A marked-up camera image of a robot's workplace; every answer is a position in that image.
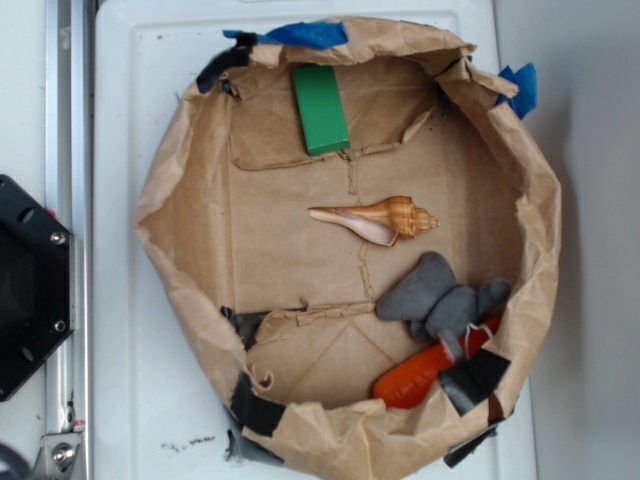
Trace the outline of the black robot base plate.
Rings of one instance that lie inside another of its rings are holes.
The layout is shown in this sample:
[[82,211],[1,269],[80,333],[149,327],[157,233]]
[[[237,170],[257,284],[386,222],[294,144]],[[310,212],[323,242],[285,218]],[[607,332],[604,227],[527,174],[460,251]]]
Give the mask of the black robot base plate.
[[1,400],[10,400],[72,331],[73,235],[1,176]]

